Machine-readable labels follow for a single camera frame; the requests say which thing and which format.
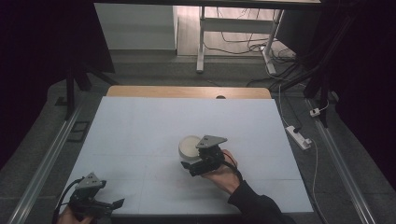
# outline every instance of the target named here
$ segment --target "white table surface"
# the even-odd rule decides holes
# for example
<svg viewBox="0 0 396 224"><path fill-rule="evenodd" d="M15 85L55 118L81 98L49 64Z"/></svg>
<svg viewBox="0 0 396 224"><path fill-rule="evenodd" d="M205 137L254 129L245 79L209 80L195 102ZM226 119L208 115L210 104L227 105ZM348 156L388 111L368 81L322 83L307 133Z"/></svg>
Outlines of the white table surface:
<svg viewBox="0 0 396 224"><path fill-rule="evenodd" d="M95 172L107 181L96 200L125 198L115 215L239 213L226 193L179 162L179 141L205 134L228 138L219 146L282 212L313 211L274 100L104 97L67 185Z"/></svg>

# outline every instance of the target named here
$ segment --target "robotic hand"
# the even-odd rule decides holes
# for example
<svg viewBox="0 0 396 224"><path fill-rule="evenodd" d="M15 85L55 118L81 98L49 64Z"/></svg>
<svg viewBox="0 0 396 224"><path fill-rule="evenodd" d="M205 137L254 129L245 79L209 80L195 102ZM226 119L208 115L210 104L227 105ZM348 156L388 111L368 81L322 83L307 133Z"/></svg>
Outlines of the robotic hand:
<svg viewBox="0 0 396 224"><path fill-rule="evenodd" d="M241 173L238 171L236 166L225 160L224 154L219 147L220 143L226 141L227 138L205 135L196 146L201 160L194 164L182 161L181 164L184 169L190 171L191 176L203 175L219 169L221 165L226 165L236 173L238 179L242 182L243 178Z"/></svg>
<svg viewBox="0 0 396 224"><path fill-rule="evenodd" d="M99 189L103 189L105 187L106 181L99 180L94 173L90 173L86 177L75 180L66 188L54 211L52 223L56 223L56 220L58 219L65 194L75 184L77 184L76 189L70 197L68 206L73 211L77 220L82 220L84 217L93 217L94 219L110 218L113 210L121 208L123 205L124 199L118 200L114 203L101 203L96 201L94 196Z"/></svg>

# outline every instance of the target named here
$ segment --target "power strip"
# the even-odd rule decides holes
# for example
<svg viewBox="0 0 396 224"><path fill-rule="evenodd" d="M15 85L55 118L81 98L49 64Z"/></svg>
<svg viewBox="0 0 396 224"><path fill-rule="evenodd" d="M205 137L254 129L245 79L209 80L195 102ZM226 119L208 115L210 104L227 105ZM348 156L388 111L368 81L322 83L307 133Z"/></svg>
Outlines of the power strip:
<svg viewBox="0 0 396 224"><path fill-rule="evenodd" d="M306 149L310 148L311 143L312 143L311 139L303 138L303 136L299 132L295 133L294 130L295 130L295 128L293 126L289 126L286 128L286 131L288 131L288 134L294 139L294 141L299 145L299 147L302 150L306 150Z"/></svg>
<svg viewBox="0 0 396 224"><path fill-rule="evenodd" d="M320 114L320 110L318 108L310 110L309 114L311 115L312 118L316 117L316 116L318 116Z"/></svg>

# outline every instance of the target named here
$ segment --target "white cable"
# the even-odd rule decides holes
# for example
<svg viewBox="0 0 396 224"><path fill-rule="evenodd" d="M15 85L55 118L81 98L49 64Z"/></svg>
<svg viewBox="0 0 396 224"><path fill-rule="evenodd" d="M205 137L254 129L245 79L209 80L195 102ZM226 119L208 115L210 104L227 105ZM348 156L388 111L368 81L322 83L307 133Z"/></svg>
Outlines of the white cable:
<svg viewBox="0 0 396 224"><path fill-rule="evenodd" d="M281 85L279 85L279 95L278 95L278 98L279 98L280 117L283 119L283 122L285 122L285 124L289 127L289 124L286 122L285 118L283 118L282 104L280 103L280 86L281 86Z"/></svg>
<svg viewBox="0 0 396 224"><path fill-rule="evenodd" d="M326 109L328 106L329 106L329 100L327 100L327 105L325 107L321 108L319 111Z"/></svg>
<svg viewBox="0 0 396 224"><path fill-rule="evenodd" d="M315 142L314 139L311 139L311 140L312 140L312 142L314 142L315 149L316 149L316 151L317 151L317 164L316 164L316 166L315 166L314 184L312 185L312 194L313 194L313 196L314 196L314 201L315 201L315 204L317 205L317 208L318 208L318 211L320 212L320 215L323 217L324 222L325 222L326 224L329 224L329 222L327 222L327 220L326 220L326 217L323 216L323 213L322 213L321 210L320 210L320 207L319 207L319 204L318 204L318 201L317 201L317 196L315 195L315 182L316 182L316 180L317 180L317 173L318 173L318 146L317 146L317 143Z"/></svg>

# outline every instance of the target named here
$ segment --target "table leg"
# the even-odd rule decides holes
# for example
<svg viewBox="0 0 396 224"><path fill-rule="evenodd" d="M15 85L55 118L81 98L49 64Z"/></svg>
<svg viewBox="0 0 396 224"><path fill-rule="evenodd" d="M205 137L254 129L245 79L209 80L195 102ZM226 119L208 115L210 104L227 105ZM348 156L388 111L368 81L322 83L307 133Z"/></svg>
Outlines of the table leg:
<svg viewBox="0 0 396 224"><path fill-rule="evenodd" d="M264 57L265 64L268 69L268 73L271 76L276 74L276 70L275 70L272 60L271 60L270 50L271 50L272 43L274 42L277 26L279 25L279 21L280 21L280 17L282 16L282 13L283 13L283 10L279 10L279 12L276 14L276 17L274 19L273 26L271 29L271 34L268 37L267 45L262 50L262 57Z"/></svg>
<svg viewBox="0 0 396 224"><path fill-rule="evenodd" d="M205 7L200 7L200 34L199 34L199 46L198 46L198 57L197 57L197 73L201 74L204 72L204 32L205 32Z"/></svg>

